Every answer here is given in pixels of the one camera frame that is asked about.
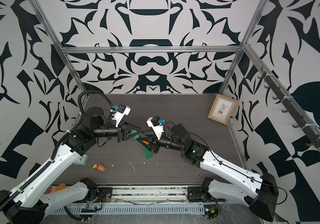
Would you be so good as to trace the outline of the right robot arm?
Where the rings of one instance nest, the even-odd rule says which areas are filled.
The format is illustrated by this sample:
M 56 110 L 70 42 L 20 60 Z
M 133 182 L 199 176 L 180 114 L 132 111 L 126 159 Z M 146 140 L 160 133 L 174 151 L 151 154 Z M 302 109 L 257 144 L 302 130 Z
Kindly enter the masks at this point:
M 162 147 L 178 150 L 186 163 L 216 174 L 232 184 L 224 187 L 219 181 L 207 178 L 202 183 L 202 191 L 206 196 L 212 200 L 241 203 L 262 220 L 274 221 L 280 187 L 273 175 L 251 172 L 221 158 L 206 143 L 193 140 L 192 133 L 182 124 L 172 126 L 169 135 L 164 135 L 163 125 L 152 129 L 152 136 L 139 137 L 136 141 L 154 153 Z

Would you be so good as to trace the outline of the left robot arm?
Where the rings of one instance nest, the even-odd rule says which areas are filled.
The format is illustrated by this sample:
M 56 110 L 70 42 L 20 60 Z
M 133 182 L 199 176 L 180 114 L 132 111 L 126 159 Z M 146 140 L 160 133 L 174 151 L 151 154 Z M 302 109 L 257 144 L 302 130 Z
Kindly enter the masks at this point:
M 100 107 L 84 110 L 82 97 L 98 94 L 110 105 L 110 114 L 104 116 Z M 127 141 L 141 133 L 141 128 L 130 122 L 122 122 L 131 108 L 127 105 L 114 105 L 106 96 L 97 90 L 88 90 L 79 94 L 78 103 L 80 120 L 55 145 L 48 158 L 32 175 L 11 191 L 0 192 L 0 213 L 3 213 L 11 224 L 39 224 L 53 211 L 70 203 L 93 199 L 97 192 L 97 184 L 84 178 L 76 184 L 55 193 L 45 194 L 48 187 L 70 165 L 80 159 L 99 138 L 107 140 L 116 137 L 118 142 Z

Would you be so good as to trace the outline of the dark green upturned lego brick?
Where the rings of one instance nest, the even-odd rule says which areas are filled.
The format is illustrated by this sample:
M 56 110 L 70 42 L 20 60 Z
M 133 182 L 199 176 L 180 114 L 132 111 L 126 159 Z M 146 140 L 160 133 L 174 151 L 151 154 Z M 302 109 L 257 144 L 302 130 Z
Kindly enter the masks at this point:
M 138 132 L 136 130 L 133 130 L 132 133 L 136 133 L 137 135 L 134 136 L 134 139 L 137 139 L 140 137 L 140 135 L 138 134 Z

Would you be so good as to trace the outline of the dark green long lego brick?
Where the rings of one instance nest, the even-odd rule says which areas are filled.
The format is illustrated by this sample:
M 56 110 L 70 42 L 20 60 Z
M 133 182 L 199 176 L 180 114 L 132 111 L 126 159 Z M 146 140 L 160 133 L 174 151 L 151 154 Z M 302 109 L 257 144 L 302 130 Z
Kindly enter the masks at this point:
M 146 159 L 150 159 L 152 157 L 152 152 L 149 151 L 146 147 L 143 147 L 143 150 L 144 150 Z

